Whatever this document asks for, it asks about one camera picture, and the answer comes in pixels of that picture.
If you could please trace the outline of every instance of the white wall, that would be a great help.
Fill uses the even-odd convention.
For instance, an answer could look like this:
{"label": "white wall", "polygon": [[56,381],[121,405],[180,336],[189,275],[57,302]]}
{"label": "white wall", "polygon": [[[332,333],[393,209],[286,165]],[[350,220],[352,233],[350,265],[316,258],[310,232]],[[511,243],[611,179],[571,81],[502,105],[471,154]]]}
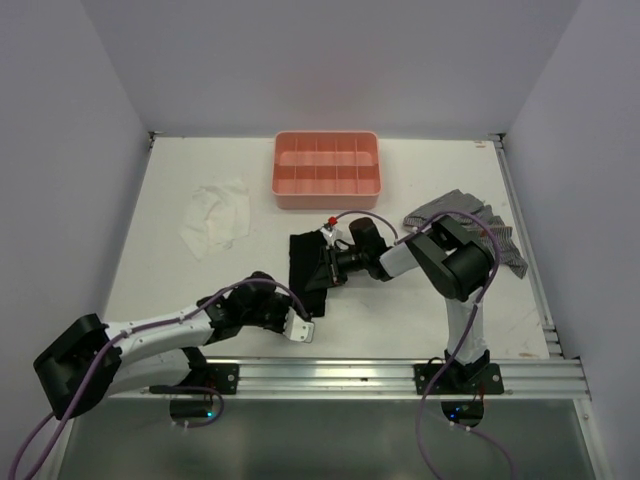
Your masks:
{"label": "white wall", "polygon": [[173,135],[504,132],[579,0],[83,0]]}
{"label": "white wall", "polygon": [[560,339],[619,478],[640,456],[640,3],[584,0],[507,135]]}
{"label": "white wall", "polygon": [[33,360],[70,322],[104,306],[147,145],[76,0],[0,2],[0,72],[5,475],[19,444],[50,411]]}

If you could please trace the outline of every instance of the pink tray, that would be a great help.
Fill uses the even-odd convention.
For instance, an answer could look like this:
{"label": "pink tray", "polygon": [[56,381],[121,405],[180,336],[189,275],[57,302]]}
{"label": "pink tray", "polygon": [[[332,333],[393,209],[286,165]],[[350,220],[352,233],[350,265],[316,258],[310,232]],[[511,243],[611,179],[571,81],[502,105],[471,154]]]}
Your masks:
{"label": "pink tray", "polygon": [[285,209],[372,208],[380,194],[372,132],[280,132],[273,193]]}

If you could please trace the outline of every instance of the crumpled tissue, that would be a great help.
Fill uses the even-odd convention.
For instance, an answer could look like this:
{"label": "crumpled tissue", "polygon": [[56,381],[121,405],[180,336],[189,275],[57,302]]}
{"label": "crumpled tissue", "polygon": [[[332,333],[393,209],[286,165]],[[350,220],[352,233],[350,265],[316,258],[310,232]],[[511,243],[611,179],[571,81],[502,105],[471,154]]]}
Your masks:
{"label": "crumpled tissue", "polygon": [[249,190],[239,178],[197,188],[189,203],[180,237],[198,260],[249,235]]}

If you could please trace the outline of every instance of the black cloth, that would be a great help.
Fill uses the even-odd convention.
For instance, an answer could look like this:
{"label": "black cloth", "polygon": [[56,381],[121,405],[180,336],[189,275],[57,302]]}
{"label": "black cloth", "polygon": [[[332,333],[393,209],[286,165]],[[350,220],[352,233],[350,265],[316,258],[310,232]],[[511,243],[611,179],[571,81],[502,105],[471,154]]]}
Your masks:
{"label": "black cloth", "polygon": [[289,237],[289,288],[313,317],[324,317],[327,290],[306,292],[305,286],[320,262],[322,248],[327,245],[321,232],[308,232]]}

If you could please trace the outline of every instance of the white table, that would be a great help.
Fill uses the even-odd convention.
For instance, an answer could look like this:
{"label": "white table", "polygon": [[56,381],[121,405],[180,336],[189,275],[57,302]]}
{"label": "white table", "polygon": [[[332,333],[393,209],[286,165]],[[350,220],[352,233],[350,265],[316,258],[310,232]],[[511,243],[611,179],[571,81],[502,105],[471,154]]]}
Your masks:
{"label": "white table", "polygon": [[[374,211],[398,228],[412,209],[456,188],[490,203],[514,225],[491,142],[385,139],[380,141],[380,156],[383,190]],[[272,163],[273,139],[158,138],[104,320],[169,313],[255,270],[286,284],[289,235],[316,229],[338,212],[279,210],[271,193]],[[230,250],[197,261],[178,235],[191,193],[216,178],[233,177],[242,178],[250,191],[250,235],[235,241]],[[384,225],[380,231],[392,239]],[[520,245],[515,231],[514,236]],[[485,335],[492,357],[548,358],[541,322],[529,278],[520,280],[502,266],[485,299]],[[442,355],[447,337],[444,300],[416,269],[389,283],[366,273],[351,275],[347,286],[329,290],[326,316],[316,320],[312,344],[245,328],[236,338],[205,347],[204,352],[427,358]]]}

